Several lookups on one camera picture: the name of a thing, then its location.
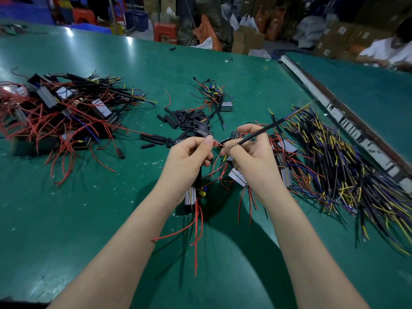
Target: dark hair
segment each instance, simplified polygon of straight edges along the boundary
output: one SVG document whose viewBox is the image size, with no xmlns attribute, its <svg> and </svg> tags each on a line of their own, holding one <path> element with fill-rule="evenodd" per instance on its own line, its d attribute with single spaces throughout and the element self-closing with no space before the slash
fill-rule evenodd
<svg viewBox="0 0 412 309">
<path fill-rule="evenodd" d="M 405 19 L 398 27 L 396 35 L 403 43 L 412 41 L 412 17 Z"/>
</svg>

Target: person in white shirt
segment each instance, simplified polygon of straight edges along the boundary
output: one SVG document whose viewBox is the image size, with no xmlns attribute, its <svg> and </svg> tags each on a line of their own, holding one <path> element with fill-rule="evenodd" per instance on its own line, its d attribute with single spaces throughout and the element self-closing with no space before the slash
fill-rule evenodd
<svg viewBox="0 0 412 309">
<path fill-rule="evenodd" d="M 378 40 L 363 50 L 357 61 L 377 63 L 381 67 L 412 70 L 412 17 L 405 19 L 390 38 Z"/>
</svg>

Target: red plastic stool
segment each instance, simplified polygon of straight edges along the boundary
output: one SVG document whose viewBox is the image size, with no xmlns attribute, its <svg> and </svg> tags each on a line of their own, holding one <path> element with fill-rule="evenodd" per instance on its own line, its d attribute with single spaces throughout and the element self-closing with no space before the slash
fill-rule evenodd
<svg viewBox="0 0 412 309">
<path fill-rule="evenodd" d="M 75 24 L 88 23 L 97 25 L 97 19 L 92 10 L 73 9 L 73 20 Z"/>
<path fill-rule="evenodd" d="M 153 37 L 157 42 L 161 42 L 162 36 L 168 36 L 171 44 L 177 44 L 178 36 L 176 32 L 176 25 L 155 23 L 153 28 Z"/>
</svg>

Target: green tabletop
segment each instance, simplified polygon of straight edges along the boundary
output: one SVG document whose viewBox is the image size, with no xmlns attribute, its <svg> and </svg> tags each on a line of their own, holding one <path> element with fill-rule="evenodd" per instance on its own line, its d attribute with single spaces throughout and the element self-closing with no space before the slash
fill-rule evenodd
<svg viewBox="0 0 412 309">
<path fill-rule="evenodd" d="M 125 127 L 177 137 L 181 131 L 156 116 L 171 109 L 197 107 L 191 86 L 215 79 L 234 98 L 232 112 L 223 113 L 226 130 L 212 121 L 215 138 L 223 140 L 238 125 L 270 121 L 267 108 L 277 117 L 290 113 L 311 98 L 281 64 L 231 53 L 69 30 L 33 26 L 41 35 L 0 37 L 0 79 L 21 81 L 10 70 L 71 72 L 124 77 L 128 86 L 147 92 L 159 102 L 143 105 L 124 116 Z M 0 299 L 51 301 L 104 246 L 128 215 L 154 186 L 168 149 L 141 150 L 138 136 L 125 135 L 117 145 L 126 159 L 116 158 L 113 147 L 96 151 L 98 158 L 116 170 L 98 165 L 89 151 L 81 152 L 75 171 L 60 187 L 53 185 L 45 157 L 14 157 L 0 140 Z M 56 167 L 54 180 L 61 178 Z M 271 222 L 261 204 L 248 224 L 244 198 L 237 223 L 240 188 L 228 194 L 211 186 L 202 203 L 205 227 L 198 243 L 198 269 L 194 277 L 193 230 L 160 240 L 137 288 L 132 308 L 293 308 L 296 306 L 287 270 Z M 407 308 L 412 300 L 412 264 L 368 226 L 371 238 L 357 241 L 355 221 L 347 224 L 318 212 L 316 204 L 298 199 L 339 266 L 373 308 Z M 162 235 L 183 228 L 192 219 L 177 210 Z"/>
<path fill-rule="evenodd" d="M 412 165 L 412 74 L 287 53 Z"/>
</svg>

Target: white shirt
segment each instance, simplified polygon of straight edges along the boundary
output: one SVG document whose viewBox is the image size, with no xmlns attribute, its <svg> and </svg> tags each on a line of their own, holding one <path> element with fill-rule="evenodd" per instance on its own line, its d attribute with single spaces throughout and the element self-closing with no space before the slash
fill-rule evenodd
<svg viewBox="0 0 412 309">
<path fill-rule="evenodd" d="M 412 41 L 401 48 L 394 49 L 391 48 L 392 39 L 393 37 L 375 41 L 359 55 L 370 56 L 378 60 L 388 60 L 391 65 L 400 62 L 412 62 Z"/>
</svg>

